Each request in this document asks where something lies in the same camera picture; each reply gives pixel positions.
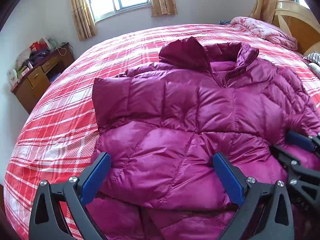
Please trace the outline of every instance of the bed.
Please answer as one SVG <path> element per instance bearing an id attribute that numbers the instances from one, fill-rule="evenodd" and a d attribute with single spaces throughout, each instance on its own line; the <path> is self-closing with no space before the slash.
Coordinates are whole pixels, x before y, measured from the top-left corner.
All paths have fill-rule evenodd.
<path id="1" fill-rule="evenodd" d="M 156 62 L 164 44 L 190 36 L 202 45 L 241 41 L 259 48 L 259 57 L 292 68 L 316 107 L 320 106 L 320 80 L 299 55 L 237 26 L 159 27 L 95 45 L 50 86 L 18 137 L 5 176 L 4 201 L 7 218 L 22 239 L 28 238 L 30 212 L 39 182 L 66 181 L 90 163 L 99 137 L 91 99 L 94 79 L 114 77 L 132 66 Z M 66 206 L 62 208 L 73 235 L 81 239 Z"/>

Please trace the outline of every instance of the window frame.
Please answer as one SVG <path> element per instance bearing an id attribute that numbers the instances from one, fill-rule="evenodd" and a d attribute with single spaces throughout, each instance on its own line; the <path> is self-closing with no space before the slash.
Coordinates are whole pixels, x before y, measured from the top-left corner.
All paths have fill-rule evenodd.
<path id="1" fill-rule="evenodd" d="M 125 6 L 125 7 L 122 6 L 121 0 L 118 0 L 118 2 L 119 2 L 119 7 L 120 7 L 119 10 L 116 9 L 115 1 L 112 0 L 114 11 L 108 12 L 108 13 L 103 14 L 101 16 L 96 16 L 94 14 L 93 10 L 92 10 L 92 7 L 91 7 L 91 0 L 88 0 L 90 11 L 92 13 L 94 22 L 97 23 L 97 22 L 99 22 L 99 21 L 101 21 L 103 19 L 106 19 L 108 17 L 111 17 L 113 15 L 117 15 L 117 14 L 120 14 L 120 13 L 123 13 L 123 12 L 127 12 L 127 11 L 131 11 L 131 10 L 136 10 L 136 9 L 139 9 L 139 8 L 150 7 L 152 5 L 152 1 L 151 0 L 147 0 L 147 2 L 145 2 L 145 3 L 138 3 L 138 4 L 133 4 L 133 5 L 130 5 L 130 6 Z"/>

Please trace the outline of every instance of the window sill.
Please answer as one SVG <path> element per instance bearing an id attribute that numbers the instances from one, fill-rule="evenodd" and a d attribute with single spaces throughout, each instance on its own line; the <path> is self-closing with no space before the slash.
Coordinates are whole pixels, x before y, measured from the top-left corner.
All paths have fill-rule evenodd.
<path id="1" fill-rule="evenodd" d="M 139 4 L 139 5 L 134 5 L 134 6 L 130 6 L 130 7 L 127 7 L 127 8 L 123 8 L 119 11 L 116 11 L 116 12 L 110 12 L 110 13 L 106 13 L 104 15 L 101 15 L 99 17 L 97 17 L 97 20 L 94 21 L 94 23 L 98 23 L 104 19 L 107 19 L 109 17 L 112 17 L 112 16 L 115 16 L 115 15 L 118 15 L 118 14 L 121 14 L 121 13 L 125 13 L 125 12 L 129 12 L 129 11 L 133 11 L 133 10 L 137 10 L 137 9 L 141 9 L 141 8 L 146 8 L 146 7 L 151 7 L 152 5 L 149 4 L 149 3 L 146 3 L 146 4 Z"/>

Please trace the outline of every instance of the blue gripper pad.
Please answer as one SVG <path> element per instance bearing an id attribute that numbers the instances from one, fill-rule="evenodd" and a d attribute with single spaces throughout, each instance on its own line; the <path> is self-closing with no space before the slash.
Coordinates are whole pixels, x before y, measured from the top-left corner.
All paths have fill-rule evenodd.
<path id="1" fill-rule="evenodd" d="M 315 149 L 315 146 L 311 139 L 293 131 L 287 132 L 285 140 L 287 143 L 296 145 L 308 152 L 313 152 L 313 150 Z"/>
<path id="2" fill-rule="evenodd" d="M 241 207 L 244 202 L 244 189 L 242 185 L 219 153 L 216 153 L 213 156 L 212 161 L 214 170 L 217 173 L 231 202 Z"/>
<path id="3" fill-rule="evenodd" d="M 80 200 L 83 205 L 92 202 L 111 168 L 111 156 L 106 153 L 102 154 L 104 156 L 101 160 L 97 164 L 96 162 L 92 164 L 95 167 L 82 185 Z"/>

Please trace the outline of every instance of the desk drawer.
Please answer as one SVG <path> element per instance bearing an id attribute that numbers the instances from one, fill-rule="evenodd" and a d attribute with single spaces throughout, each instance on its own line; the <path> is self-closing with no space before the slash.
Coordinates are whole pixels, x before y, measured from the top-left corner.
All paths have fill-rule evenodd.
<path id="1" fill-rule="evenodd" d="M 46 63 L 42 65 L 43 72 L 47 74 L 57 63 L 59 62 L 58 56 L 53 56 L 51 59 L 49 59 Z"/>
<path id="2" fill-rule="evenodd" d="M 43 73 L 42 69 L 40 67 L 37 67 L 29 76 L 28 80 L 32 87 L 35 87 L 40 80 L 45 77 L 45 74 Z"/>

